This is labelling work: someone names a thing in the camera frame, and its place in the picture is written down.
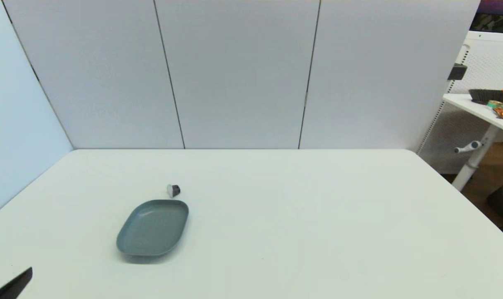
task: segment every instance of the pegboard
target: pegboard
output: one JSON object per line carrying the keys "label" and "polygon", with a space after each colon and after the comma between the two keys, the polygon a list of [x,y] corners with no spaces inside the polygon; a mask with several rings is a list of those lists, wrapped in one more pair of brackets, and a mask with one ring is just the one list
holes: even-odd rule
{"label": "pegboard", "polygon": [[503,34],[469,32],[458,63],[467,66],[462,80],[453,80],[448,93],[468,93],[469,89],[503,89]]}
{"label": "pegboard", "polygon": [[[503,34],[469,32],[456,62],[468,69],[464,79],[449,82],[447,93],[503,89]],[[440,174],[456,174],[472,152],[455,154],[453,148],[480,140],[488,127],[486,121],[442,102],[417,153]]]}

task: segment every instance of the light blue wall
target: light blue wall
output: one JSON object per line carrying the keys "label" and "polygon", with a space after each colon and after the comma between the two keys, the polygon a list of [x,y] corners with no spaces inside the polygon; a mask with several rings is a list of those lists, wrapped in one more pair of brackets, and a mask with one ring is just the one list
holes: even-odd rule
{"label": "light blue wall", "polygon": [[0,209],[72,149],[0,0]]}

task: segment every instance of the white partition wall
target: white partition wall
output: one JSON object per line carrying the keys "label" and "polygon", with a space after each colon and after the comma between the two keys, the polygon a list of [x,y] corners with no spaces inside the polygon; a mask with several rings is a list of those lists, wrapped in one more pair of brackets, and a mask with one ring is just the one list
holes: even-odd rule
{"label": "white partition wall", "polygon": [[156,0],[186,148],[297,148],[318,0]]}
{"label": "white partition wall", "polygon": [[183,148],[151,0],[7,0],[76,148]]}
{"label": "white partition wall", "polygon": [[71,150],[0,0],[0,208]]}
{"label": "white partition wall", "polygon": [[323,1],[301,148],[415,150],[478,5]]}

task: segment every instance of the floor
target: floor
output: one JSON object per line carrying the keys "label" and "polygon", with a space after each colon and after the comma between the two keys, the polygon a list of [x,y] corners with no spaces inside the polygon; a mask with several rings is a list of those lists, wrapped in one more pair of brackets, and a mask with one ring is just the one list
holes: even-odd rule
{"label": "floor", "polygon": [[[452,181],[455,175],[443,175],[443,177]],[[479,169],[462,190],[462,194],[498,227],[503,226],[503,218],[487,205],[486,198],[502,185],[503,143],[494,143],[482,160]]]}

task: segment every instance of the white desk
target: white desk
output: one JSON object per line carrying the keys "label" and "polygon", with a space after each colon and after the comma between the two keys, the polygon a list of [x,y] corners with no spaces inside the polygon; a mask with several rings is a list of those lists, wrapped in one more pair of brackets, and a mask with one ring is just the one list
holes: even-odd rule
{"label": "white desk", "polygon": [[443,96],[443,99],[466,112],[473,114],[476,117],[479,117],[488,123],[490,126],[483,136],[481,142],[483,146],[476,151],[473,152],[471,158],[467,161],[467,163],[462,167],[458,176],[454,179],[452,185],[456,187],[459,191],[461,191],[471,176],[475,173],[477,168],[479,167],[479,163],[481,162],[484,155],[487,153],[491,144],[493,144],[493,140],[495,140],[497,133],[502,129],[503,130],[503,119],[499,119],[496,117],[493,110],[488,106],[473,103],[471,101],[470,95],[464,94],[446,94]]}
{"label": "white desk", "polygon": [[[178,247],[125,259],[168,183]],[[503,234],[403,150],[75,151],[0,211],[0,286],[29,266],[21,299],[503,299]]]}

